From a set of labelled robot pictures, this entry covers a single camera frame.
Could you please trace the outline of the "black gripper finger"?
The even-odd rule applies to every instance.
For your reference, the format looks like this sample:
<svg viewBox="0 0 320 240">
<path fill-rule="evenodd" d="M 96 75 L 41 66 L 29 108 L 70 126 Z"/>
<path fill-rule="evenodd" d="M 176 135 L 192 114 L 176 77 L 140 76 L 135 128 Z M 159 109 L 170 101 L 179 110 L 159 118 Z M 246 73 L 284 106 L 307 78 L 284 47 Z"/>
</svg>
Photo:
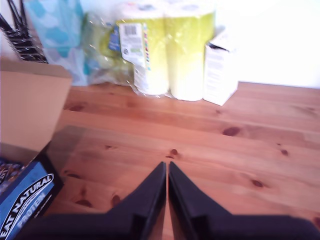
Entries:
<svg viewBox="0 0 320 240">
<path fill-rule="evenodd" d="M 142 183 L 107 212 L 107 240 L 147 240 L 166 202 L 166 163 L 160 162 Z"/>
<path fill-rule="evenodd" d="M 174 162 L 168 167 L 168 196 L 187 240 L 215 240 L 214 220 L 232 215 L 201 191 Z"/>
</svg>

